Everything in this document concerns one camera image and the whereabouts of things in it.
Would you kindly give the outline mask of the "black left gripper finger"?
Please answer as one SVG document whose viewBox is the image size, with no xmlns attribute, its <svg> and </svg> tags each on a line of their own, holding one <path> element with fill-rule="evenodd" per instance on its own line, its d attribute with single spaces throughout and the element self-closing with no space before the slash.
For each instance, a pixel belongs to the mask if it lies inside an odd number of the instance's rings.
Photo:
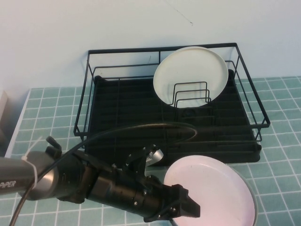
<svg viewBox="0 0 301 226">
<path fill-rule="evenodd" d="M 180 187 L 179 216 L 199 218 L 200 205 L 189 197 L 188 190 Z"/>
</svg>

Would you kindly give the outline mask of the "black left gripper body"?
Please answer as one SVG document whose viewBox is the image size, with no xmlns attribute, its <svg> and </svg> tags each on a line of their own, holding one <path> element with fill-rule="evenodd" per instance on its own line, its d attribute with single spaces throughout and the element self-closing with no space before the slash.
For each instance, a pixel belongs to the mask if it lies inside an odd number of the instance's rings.
<svg viewBox="0 0 301 226">
<path fill-rule="evenodd" d="M 178 217 L 181 192 L 181 185 L 167 186 L 155 176 L 145 177 L 136 193 L 135 214 L 146 222 Z"/>
</svg>

